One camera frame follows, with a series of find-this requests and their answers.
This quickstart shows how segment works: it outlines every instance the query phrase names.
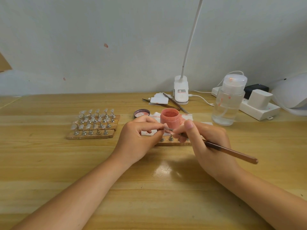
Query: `hand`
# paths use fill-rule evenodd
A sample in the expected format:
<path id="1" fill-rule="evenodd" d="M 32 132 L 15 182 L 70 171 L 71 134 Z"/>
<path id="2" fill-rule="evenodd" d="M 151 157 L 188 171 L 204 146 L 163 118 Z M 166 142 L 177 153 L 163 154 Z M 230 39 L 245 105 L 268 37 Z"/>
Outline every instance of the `hand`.
<path id="1" fill-rule="evenodd" d="M 176 134 L 186 132 L 201 167 L 218 182 L 233 180 L 240 173 L 240 166 L 234 157 L 215 149 L 207 148 L 202 140 L 201 135 L 208 141 L 231 148 L 224 128 L 187 120 L 184 125 L 174 129 L 173 132 Z M 185 140 L 186 138 L 184 137 L 180 138 L 180 142 Z"/>
<path id="2" fill-rule="evenodd" d="M 112 155 L 119 157 L 121 161 L 131 166 L 160 141 L 164 134 L 163 127 L 164 124 L 145 115 L 126 123 Z M 152 136 L 141 136 L 141 131 L 151 133 L 151 130 L 158 131 Z"/>

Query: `brown cardboard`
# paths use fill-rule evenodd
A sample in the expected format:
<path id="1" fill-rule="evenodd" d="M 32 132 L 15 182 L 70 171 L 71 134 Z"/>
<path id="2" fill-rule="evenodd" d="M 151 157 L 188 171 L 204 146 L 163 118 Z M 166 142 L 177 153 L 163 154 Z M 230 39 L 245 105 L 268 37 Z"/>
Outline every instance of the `brown cardboard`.
<path id="1" fill-rule="evenodd" d="M 0 53 L 0 72 L 6 71 L 6 70 L 10 70 L 10 69 L 12 69 L 12 67 L 6 61 L 4 56 Z"/>

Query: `person's left hand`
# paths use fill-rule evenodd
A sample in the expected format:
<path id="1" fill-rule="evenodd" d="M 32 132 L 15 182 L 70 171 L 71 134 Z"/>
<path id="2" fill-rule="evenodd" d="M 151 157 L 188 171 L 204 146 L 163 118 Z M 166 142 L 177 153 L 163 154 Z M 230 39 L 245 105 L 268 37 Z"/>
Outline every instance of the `person's left hand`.
<path id="1" fill-rule="evenodd" d="M 164 134 L 163 127 L 164 124 L 145 115 L 126 123 L 112 155 L 131 166 L 160 141 Z M 151 133 L 151 130 L 158 131 L 152 136 L 141 136 L 141 131 Z"/>

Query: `clear plastic bottle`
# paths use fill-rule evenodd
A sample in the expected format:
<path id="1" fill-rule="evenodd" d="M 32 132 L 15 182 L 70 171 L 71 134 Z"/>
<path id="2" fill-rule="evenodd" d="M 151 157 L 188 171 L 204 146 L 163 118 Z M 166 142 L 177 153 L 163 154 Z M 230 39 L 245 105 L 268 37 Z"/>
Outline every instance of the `clear plastic bottle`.
<path id="1" fill-rule="evenodd" d="M 216 103 L 211 116 L 213 122 L 229 126 L 232 125 L 244 98 L 244 87 L 247 77 L 239 74 L 226 75 L 222 87 L 216 96 Z"/>

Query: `pink jar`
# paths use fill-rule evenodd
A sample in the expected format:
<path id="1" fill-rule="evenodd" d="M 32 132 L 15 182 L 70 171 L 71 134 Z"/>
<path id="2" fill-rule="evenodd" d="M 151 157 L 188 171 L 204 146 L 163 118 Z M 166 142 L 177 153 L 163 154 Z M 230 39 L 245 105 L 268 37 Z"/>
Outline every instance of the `pink jar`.
<path id="1" fill-rule="evenodd" d="M 160 116 L 160 122 L 166 123 L 171 129 L 178 128 L 180 126 L 179 111 L 173 108 L 163 109 Z"/>

